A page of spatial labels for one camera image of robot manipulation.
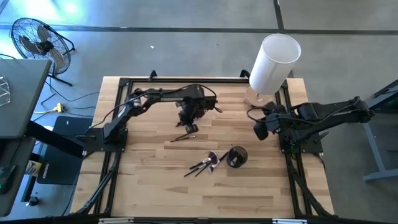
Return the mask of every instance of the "electric fan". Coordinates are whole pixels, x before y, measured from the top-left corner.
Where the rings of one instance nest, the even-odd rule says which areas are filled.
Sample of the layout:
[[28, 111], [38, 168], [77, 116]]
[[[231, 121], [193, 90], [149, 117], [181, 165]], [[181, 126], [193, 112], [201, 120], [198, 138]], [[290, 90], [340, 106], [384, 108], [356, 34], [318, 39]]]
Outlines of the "electric fan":
[[[75, 50], [70, 40], [44, 22], [31, 18], [20, 18], [13, 23], [11, 39], [22, 57], [50, 59], [52, 75], [49, 76], [72, 85], [54, 76], [65, 72], [70, 65], [70, 52]], [[72, 44], [72, 49], [68, 48], [64, 40]]]

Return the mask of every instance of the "wooden table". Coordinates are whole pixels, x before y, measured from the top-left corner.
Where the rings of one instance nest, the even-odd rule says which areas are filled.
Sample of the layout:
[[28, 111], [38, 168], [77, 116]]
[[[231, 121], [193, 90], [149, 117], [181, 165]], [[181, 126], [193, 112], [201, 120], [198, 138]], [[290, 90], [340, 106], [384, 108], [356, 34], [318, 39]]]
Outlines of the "wooden table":
[[[114, 106], [120, 77], [104, 77], [93, 124]], [[307, 101], [304, 81], [287, 80], [292, 105]], [[187, 83], [136, 83], [133, 89], [174, 89]], [[292, 199], [284, 155], [277, 135], [259, 141], [247, 118], [244, 92], [248, 84], [206, 83], [217, 94], [223, 113], [208, 111], [195, 123], [197, 138], [170, 142], [185, 134], [177, 127], [174, 103], [157, 103], [128, 122], [129, 137], [122, 154], [112, 216], [129, 217], [293, 217]], [[260, 111], [253, 116], [261, 117]], [[220, 156], [234, 146], [244, 147], [249, 159], [232, 169], [223, 162], [213, 174], [184, 178], [188, 167], [206, 158], [209, 150]], [[83, 161], [71, 212], [77, 211], [97, 188], [104, 153]], [[325, 172], [319, 158], [303, 154], [309, 189], [333, 213]], [[302, 203], [301, 191], [298, 191]], [[107, 193], [104, 194], [104, 206]]]

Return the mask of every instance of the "gray floor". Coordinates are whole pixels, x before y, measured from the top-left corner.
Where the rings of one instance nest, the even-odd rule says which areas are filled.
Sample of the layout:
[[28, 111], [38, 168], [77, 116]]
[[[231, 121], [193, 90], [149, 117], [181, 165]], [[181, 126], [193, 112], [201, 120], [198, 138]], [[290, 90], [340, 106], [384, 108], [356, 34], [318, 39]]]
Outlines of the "gray floor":
[[[271, 0], [41, 0], [41, 13], [33, 1], [10, 0], [0, 14], [0, 24], [19, 17], [34, 17], [49, 24], [115, 27], [277, 27]], [[393, 0], [280, 0], [288, 29], [396, 30]], [[8, 30], [0, 30], [0, 53], [16, 57]], [[173, 33], [173, 32], [62, 32], [74, 41], [77, 51], [61, 78], [73, 88], [54, 83], [69, 99], [100, 89], [105, 75], [235, 77], [250, 70], [261, 41], [267, 34]], [[369, 99], [372, 93], [397, 78], [398, 36], [376, 35], [292, 35], [302, 46], [302, 57], [294, 68], [295, 77], [305, 79], [310, 101], [331, 103], [356, 95]], [[40, 100], [52, 93], [45, 86]], [[74, 103], [59, 96], [45, 103], [93, 106], [96, 96]], [[37, 110], [44, 110], [37, 105]], [[93, 110], [73, 111], [93, 114]], [[38, 122], [52, 126], [57, 115]], [[398, 177], [365, 184], [362, 176], [377, 171], [361, 125], [344, 124], [330, 130], [322, 140], [326, 175], [337, 215], [345, 218], [397, 222]], [[39, 185], [44, 200], [37, 207], [25, 207], [19, 198], [6, 218], [60, 215], [67, 204], [70, 186]]]

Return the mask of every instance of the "fan guard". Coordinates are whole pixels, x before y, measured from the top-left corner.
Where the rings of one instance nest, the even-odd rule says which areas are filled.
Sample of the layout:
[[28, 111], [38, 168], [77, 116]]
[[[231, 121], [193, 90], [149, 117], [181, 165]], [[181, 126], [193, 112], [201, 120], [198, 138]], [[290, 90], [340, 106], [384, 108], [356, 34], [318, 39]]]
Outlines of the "fan guard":
[[[53, 75], [65, 72], [70, 65], [71, 50], [69, 50], [68, 45], [63, 40], [64, 37], [42, 21], [31, 18], [16, 20], [11, 28], [11, 39], [22, 57], [51, 60], [50, 73]], [[56, 66], [54, 56], [58, 57], [59, 66]]]

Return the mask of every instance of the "white cylinder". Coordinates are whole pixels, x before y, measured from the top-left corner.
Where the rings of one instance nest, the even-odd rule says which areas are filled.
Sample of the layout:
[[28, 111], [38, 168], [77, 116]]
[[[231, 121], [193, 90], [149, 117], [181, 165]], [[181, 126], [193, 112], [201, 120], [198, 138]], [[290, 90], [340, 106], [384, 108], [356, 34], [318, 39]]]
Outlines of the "white cylinder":
[[262, 95], [279, 90], [301, 55], [300, 44], [284, 34], [272, 34], [261, 44], [250, 74], [250, 86]]

